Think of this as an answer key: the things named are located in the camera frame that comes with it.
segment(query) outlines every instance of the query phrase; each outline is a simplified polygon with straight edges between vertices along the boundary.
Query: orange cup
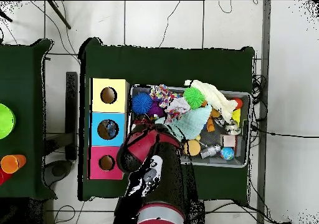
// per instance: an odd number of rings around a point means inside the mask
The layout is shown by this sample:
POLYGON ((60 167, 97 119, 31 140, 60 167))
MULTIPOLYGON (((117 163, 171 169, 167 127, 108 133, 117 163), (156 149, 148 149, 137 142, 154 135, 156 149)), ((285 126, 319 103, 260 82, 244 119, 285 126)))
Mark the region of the orange cup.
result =
POLYGON ((23 167, 27 162, 24 155, 7 155, 1 160, 1 168, 5 173, 14 173, 23 167))

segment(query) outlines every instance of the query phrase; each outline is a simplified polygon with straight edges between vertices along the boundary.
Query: red toy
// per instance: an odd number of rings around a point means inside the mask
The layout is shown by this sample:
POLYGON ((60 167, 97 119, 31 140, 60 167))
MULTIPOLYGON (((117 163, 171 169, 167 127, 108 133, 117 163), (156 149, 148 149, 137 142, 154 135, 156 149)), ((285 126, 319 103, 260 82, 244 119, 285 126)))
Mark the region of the red toy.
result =
POLYGON ((233 100, 235 100, 237 102, 237 107, 235 109, 239 109, 242 107, 242 100, 241 99, 235 98, 233 100))

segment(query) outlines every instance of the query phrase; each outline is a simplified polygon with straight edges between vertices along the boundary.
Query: small can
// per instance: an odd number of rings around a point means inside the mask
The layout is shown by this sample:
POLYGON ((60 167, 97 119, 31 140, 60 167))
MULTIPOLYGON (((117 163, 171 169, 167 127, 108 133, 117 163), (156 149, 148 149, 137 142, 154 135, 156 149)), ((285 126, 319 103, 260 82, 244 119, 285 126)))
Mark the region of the small can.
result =
POLYGON ((204 159, 206 157, 212 157, 220 151, 221 151, 221 146, 219 146, 219 145, 210 146, 210 147, 205 148, 204 150, 201 150, 201 157, 202 157, 202 159, 204 159))

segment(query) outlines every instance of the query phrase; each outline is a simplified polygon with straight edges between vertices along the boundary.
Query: box with round hole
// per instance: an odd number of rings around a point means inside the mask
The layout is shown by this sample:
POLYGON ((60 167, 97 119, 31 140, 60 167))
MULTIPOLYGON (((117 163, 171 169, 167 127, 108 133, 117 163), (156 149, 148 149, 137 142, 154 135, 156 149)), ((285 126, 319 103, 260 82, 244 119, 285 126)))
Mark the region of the box with round hole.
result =
POLYGON ((117 165, 119 147, 92 146, 89 179, 122 180, 123 172, 117 165))
POLYGON ((121 146, 126 135, 125 116, 92 112, 91 146, 121 146))
POLYGON ((130 85, 125 79, 92 79, 92 111, 125 113, 130 85))

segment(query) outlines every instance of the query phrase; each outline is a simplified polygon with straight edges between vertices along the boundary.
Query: green table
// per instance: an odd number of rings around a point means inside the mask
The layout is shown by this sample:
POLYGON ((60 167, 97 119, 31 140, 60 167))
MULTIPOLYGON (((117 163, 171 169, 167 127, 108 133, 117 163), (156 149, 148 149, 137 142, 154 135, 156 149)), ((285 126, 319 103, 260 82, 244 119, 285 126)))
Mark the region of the green table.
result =
MULTIPOLYGON (((227 49, 152 49, 132 46, 103 46, 97 38, 81 46, 80 122, 79 122, 79 199, 114 198, 126 190, 123 180, 88 180, 89 79, 126 79, 133 84, 166 84, 183 87, 186 79, 214 84, 219 90, 252 92, 251 47, 227 49)), ((235 199, 247 203, 247 173, 244 168, 194 166, 199 199, 235 199)))
POLYGON ((31 46, 0 45, 0 103, 16 116, 14 130, 0 140, 0 158, 23 154, 27 163, 0 186, 0 197, 54 198, 42 182, 44 155, 42 65, 48 39, 31 46))

